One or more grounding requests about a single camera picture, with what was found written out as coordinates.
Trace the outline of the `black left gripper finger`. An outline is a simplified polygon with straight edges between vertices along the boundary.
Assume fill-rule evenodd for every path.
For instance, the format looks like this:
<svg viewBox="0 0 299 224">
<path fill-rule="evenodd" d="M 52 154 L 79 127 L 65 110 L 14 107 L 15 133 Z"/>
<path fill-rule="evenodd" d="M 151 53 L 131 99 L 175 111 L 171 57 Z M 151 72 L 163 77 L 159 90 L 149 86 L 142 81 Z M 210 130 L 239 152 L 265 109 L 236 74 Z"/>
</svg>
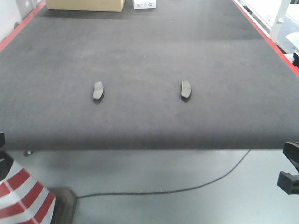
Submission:
<svg viewBox="0 0 299 224">
<path fill-rule="evenodd" d="M 5 135 L 3 132 L 0 132 L 0 147 L 5 145 Z"/>
<path fill-rule="evenodd" d="M 0 180 L 4 180 L 13 164 L 13 158 L 6 152 L 0 152 Z"/>
</svg>

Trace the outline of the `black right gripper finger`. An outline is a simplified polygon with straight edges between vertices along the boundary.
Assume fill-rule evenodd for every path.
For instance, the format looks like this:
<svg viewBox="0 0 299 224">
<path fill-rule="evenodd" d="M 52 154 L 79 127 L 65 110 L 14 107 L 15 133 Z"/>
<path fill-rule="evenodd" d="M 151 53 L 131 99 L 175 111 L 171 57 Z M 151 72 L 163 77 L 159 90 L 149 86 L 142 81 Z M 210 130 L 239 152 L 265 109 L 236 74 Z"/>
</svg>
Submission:
<svg viewBox="0 0 299 224">
<path fill-rule="evenodd" d="M 284 144 L 283 154 L 298 172 L 299 171 L 299 143 L 294 141 L 287 141 Z"/>
<path fill-rule="evenodd" d="M 299 175 L 291 175 L 281 171 L 278 176 L 277 186 L 287 194 L 299 193 Z"/>
</svg>

